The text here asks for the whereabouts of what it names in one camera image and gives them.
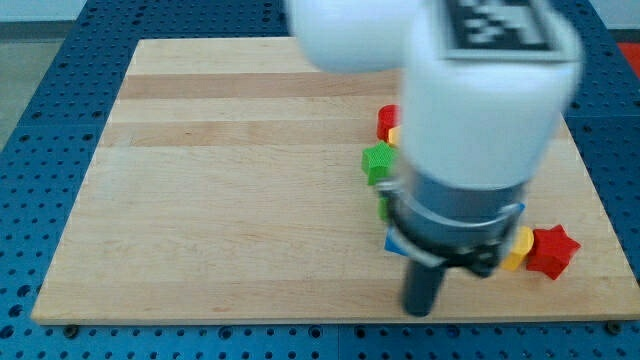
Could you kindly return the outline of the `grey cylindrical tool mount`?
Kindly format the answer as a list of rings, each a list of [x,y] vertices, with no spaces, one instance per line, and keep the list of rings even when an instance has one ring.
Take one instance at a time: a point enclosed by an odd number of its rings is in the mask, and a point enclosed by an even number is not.
[[[410,166],[375,183],[388,199],[388,227],[395,227],[407,257],[428,267],[461,267],[492,275],[514,241],[524,212],[525,185],[464,188]]]

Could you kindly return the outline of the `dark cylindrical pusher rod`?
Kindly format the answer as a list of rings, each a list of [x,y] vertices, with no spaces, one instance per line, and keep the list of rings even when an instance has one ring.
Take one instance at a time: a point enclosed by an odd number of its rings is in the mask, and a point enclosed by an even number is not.
[[[402,289],[402,305],[405,312],[416,317],[429,315],[445,274],[444,267],[428,267],[411,260],[407,267]]]

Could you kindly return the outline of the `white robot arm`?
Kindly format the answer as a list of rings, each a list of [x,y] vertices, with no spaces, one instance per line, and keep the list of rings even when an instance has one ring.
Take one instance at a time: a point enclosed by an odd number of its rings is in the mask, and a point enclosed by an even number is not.
[[[333,73],[401,70],[400,142],[379,181],[409,258],[402,301],[431,311],[445,272],[487,277],[508,254],[534,177],[583,70],[572,23],[546,1],[285,5],[307,59]]]

